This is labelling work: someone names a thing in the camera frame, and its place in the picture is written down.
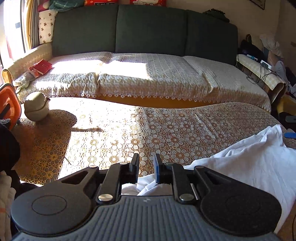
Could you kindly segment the round table lace cloth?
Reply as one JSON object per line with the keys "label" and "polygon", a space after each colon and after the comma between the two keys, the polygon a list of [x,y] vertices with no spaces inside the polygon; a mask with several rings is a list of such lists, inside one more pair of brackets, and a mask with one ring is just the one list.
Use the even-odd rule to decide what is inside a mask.
{"label": "round table lace cloth", "polygon": [[21,147],[14,168],[24,182],[43,185],[89,165],[107,169],[134,153],[145,176],[155,154],[189,165],[278,124],[265,110],[238,102],[165,109],[57,97],[49,109],[39,122],[22,115],[13,129]]}

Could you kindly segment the white bear pattern pillow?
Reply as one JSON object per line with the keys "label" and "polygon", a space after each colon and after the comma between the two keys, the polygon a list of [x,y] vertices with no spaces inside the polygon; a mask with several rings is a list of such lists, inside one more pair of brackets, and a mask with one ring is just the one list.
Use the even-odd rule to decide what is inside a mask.
{"label": "white bear pattern pillow", "polygon": [[38,30],[40,45],[52,42],[56,15],[57,11],[51,9],[39,12]]}

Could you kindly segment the green plaid blanket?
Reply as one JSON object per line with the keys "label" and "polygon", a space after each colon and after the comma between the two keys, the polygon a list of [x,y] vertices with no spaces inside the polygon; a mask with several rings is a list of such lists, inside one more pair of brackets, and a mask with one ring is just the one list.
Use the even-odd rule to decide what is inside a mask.
{"label": "green plaid blanket", "polygon": [[55,11],[68,11],[84,6],[84,0],[50,0],[49,9]]}

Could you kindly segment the red rabbit cushion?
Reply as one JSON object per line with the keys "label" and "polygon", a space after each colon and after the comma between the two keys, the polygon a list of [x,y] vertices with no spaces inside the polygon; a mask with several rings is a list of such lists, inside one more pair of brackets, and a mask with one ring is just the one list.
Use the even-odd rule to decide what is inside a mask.
{"label": "red rabbit cushion", "polygon": [[95,5],[104,5],[104,4],[117,4],[118,0],[85,0],[85,6],[95,6]]}

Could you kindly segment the dark folded clothes pile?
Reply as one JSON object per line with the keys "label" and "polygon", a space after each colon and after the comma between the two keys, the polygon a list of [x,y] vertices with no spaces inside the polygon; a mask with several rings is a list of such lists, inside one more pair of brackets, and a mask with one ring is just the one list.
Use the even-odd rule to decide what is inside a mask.
{"label": "dark folded clothes pile", "polygon": [[1,171],[11,177],[11,186],[16,190],[15,198],[20,195],[20,178],[13,167],[20,159],[20,144],[9,130],[11,120],[1,120]]}

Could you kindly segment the white printed sweatshirt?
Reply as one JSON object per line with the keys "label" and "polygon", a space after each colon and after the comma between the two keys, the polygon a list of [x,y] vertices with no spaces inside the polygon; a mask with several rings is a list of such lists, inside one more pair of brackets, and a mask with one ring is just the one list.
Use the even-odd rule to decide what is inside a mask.
{"label": "white printed sweatshirt", "polygon": [[295,202],[295,142],[283,138],[280,125],[268,126],[184,168],[192,170],[195,166],[205,166],[273,195],[282,209],[274,232],[280,231]]}

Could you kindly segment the right abstract painting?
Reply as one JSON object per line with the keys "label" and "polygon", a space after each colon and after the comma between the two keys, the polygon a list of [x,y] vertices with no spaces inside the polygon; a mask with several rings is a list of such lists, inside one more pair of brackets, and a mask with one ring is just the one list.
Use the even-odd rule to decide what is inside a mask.
{"label": "right abstract painting", "polygon": [[252,3],[260,7],[262,10],[265,10],[265,2],[266,0],[250,0]]}

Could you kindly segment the red text cushion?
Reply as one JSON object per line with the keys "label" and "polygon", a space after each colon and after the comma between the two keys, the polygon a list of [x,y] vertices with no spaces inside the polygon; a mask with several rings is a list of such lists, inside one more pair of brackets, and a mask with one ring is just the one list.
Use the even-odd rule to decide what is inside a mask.
{"label": "red text cushion", "polygon": [[166,0],[130,0],[130,4],[146,5],[146,6],[166,6]]}

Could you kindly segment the green sofa with lace cover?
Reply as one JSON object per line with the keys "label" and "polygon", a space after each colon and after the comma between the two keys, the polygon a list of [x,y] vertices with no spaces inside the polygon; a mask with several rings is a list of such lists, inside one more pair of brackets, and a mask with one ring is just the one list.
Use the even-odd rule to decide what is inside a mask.
{"label": "green sofa with lace cover", "polygon": [[[17,97],[86,97],[185,108],[243,102],[271,110],[267,93],[236,68],[237,27],[195,11],[125,4],[56,15],[52,42],[2,71]],[[52,69],[29,68],[44,59]]]}

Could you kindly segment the yellow grey curtain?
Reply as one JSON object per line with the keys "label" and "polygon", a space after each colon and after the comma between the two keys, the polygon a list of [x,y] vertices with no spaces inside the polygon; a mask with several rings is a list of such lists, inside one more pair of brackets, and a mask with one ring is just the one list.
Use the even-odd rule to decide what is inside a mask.
{"label": "yellow grey curtain", "polygon": [[25,52],[39,46],[38,1],[21,1],[21,31]]}

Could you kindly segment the black object on sofa back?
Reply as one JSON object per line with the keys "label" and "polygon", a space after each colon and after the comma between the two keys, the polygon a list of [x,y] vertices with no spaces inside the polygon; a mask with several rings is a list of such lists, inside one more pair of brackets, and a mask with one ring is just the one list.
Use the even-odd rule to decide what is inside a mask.
{"label": "black object on sofa back", "polygon": [[211,17],[216,18],[218,20],[221,20],[225,23],[230,23],[230,20],[225,16],[225,13],[223,11],[218,10],[218,9],[209,9],[209,10],[203,12],[203,14],[211,16]]}

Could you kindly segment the red booklet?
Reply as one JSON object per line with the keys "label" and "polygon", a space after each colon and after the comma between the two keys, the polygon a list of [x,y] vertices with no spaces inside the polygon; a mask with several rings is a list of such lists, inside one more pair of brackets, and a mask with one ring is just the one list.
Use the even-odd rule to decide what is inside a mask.
{"label": "red booklet", "polygon": [[51,69],[52,64],[44,59],[41,59],[39,62],[35,63],[29,68],[30,71],[36,71],[41,75],[46,74]]}

